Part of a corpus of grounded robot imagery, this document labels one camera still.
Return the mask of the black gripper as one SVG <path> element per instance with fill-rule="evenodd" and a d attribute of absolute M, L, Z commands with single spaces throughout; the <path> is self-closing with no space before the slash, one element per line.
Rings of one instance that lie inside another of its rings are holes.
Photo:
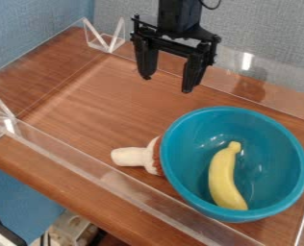
<path fill-rule="evenodd" d="M 131 17 L 134 31 L 131 41 L 138 71 L 144 80 L 156 70 L 158 50 L 187 57 L 183 70 L 182 92 L 190 93 L 199 85 L 208 59 L 216 54 L 220 37 L 200 25 L 203 0 L 158 0 L 156 16 Z"/>

